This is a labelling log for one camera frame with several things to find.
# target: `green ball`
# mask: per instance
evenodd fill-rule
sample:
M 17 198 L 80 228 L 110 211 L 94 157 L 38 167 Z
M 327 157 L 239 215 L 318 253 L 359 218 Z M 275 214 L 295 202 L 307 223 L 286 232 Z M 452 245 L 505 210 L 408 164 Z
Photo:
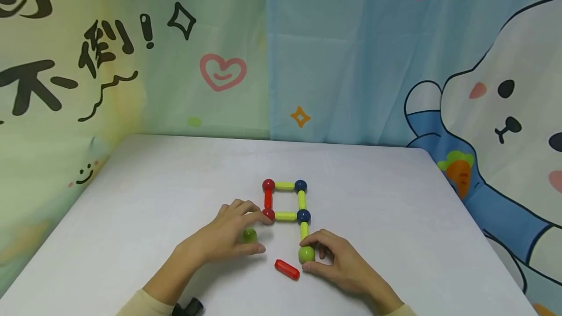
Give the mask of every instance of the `green ball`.
M 299 261 L 301 264 L 314 261 L 316 258 L 316 252 L 314 252 L 313 247 L 303 246 L 299 249 Z
M 242 233 L 242 241 L 244 243 L 255 243 L 258 241 L 258 234 L 254 228 L 246 228 Z

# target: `fabric backdrop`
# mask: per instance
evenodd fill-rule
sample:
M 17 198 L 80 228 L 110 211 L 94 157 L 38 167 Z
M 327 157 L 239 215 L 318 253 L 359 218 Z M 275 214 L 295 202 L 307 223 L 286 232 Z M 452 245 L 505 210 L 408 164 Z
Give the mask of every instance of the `fabric backdrop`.
M 421 147 L 562 316 L 561 20 L 562 0 L 0 0 L 0 295 L 144 132 Z

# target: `sleeve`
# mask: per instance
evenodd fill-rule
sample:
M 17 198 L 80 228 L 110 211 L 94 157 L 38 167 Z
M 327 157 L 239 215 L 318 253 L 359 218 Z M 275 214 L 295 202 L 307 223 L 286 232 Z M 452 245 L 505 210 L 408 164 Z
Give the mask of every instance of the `sleeve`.
M 410 308 L 410 306 L 404 304 L 402 305 L 401 308 L 399 308 L 396 311 L 393 311 L 387 315 L 384 316 L 417 316 L 414 312 L 414 310 L 412 310 L 412 308 Z
M 174 306 L 159 302 L 141 289 L 134 293 L 116 316 L 170 316 L 173 311 Z

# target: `white table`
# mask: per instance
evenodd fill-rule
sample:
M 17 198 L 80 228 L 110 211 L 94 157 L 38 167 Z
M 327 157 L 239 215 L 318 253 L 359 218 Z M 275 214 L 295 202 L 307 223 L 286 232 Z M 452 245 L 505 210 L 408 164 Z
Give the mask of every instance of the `white table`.
M 113 316 L 174 246 L 266 178 L 308 183 L 311 230 L 350 240 L 420 316 L 535 316 L 423 150 L 218 138 L 125 139 L 0 300 L 5 316 Z M 295 210 L 294 193 L 274 194 Z M 256 227 L 265 256 L 199 271 L 182 302 L 207 315 L 370 315 L 299 267 L 299 227 Z

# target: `left hand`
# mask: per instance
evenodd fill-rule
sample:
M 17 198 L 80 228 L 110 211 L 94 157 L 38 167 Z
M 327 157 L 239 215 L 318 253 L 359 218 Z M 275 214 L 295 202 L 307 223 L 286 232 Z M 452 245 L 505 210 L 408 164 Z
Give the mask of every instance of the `left hand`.
M 243 230 L 261 222 L 273 224 L 251 201 L 236 199 L 230 205 L 223 205 L 217 217 L 188 239 L 178 245 L 190 256 L 196 257 L 198 265 L 226 260 L 227 258 L 250 256 L 265 252 L 260 243 L 240 243 Z

